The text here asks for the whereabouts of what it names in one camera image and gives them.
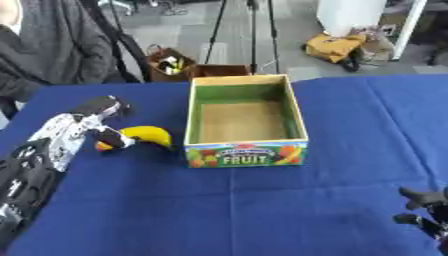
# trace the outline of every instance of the banana peel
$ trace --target banana peel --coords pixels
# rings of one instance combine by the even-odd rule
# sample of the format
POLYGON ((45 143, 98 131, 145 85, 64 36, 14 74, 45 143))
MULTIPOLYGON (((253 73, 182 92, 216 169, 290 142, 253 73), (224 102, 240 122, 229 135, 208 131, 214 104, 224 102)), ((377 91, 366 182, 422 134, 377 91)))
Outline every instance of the banana peel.
MULTIPOLYGON (((171 148, 171 135, 163 128, 156 126, 134 126, 121 129, 119 131, 123 135, 129 138, 136 138, 142 142, 153 142, 171 148)), ((98 151, 109 151, 114 148, 104 142, 98 141, 95 145, 98 151)))

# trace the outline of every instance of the printed fruit label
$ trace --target printed fruit label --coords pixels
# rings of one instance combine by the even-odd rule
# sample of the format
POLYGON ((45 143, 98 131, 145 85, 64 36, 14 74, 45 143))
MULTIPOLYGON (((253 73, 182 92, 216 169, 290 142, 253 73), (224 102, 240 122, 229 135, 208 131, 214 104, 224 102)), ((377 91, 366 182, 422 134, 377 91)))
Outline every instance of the printed fruit label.
POLYGON ((193 168, 302 164, 306 143, 219 144, 187 147, 193 168))

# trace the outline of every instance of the tripod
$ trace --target tripod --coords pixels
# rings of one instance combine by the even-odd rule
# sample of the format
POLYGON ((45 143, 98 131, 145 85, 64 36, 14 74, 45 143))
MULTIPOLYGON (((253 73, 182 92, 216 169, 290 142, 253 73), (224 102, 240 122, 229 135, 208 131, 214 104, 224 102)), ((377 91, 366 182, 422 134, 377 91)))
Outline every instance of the tripod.
MULTIPOLYGON (((278 32, 275 27, 275 19, 274 19, 274 5, 272 3, 273 0, 268 1, 268 9, 269 9, 269 21, 271 24, 271 36, 272 36, 272 44, 274 47, 274 58, 275 58, 275 68, 277 74, 280 73, 280 64, 279 64, 279 56, 278 56, 278 44, 277 37, 278 32)), ((207 57, 205 59, 205 64, 208 64, 210 61, 210 56, 213 51, 213 46, 216 42, 216 37, 218 35, 219 27, 221 26, 222 17, 224 15, 224 11, 227 6, 227 0, 222 0, 221 8, 219 10, 218 19, 216 20, 215 28, 213 29, 212 37, 210 38, 210 47, 208 49, 207 57)), ((257 11, 259 9, 258 0, 247 0, 247 6, 251 10, 251 19, 252 19, 252 62, 250 65, 251 73, 254 75, 258 71, 257 65, 257 11)))

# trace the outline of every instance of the gray sweater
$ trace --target gray sweater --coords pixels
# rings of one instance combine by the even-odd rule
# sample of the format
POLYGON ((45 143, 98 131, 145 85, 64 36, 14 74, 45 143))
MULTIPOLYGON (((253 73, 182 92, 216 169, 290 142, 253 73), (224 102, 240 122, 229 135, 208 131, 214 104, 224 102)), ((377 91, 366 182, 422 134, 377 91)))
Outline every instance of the gray sweater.
POLYGON ((20 36, 0 25, 0 96, 27 101, 42 85, 98 84, 112 73, 110 43, 78 0, 21 2, 20 36))

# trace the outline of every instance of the fruit box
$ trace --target fruit box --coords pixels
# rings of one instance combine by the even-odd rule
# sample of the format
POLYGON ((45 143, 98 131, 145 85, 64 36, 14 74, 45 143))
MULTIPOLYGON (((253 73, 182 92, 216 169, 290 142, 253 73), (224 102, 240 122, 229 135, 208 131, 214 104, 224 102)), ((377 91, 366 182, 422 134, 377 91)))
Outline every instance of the fruit box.
POLYGON ((299 165, 307 145, 286 75, 193 79, 185 135, 190 167, 299 165))

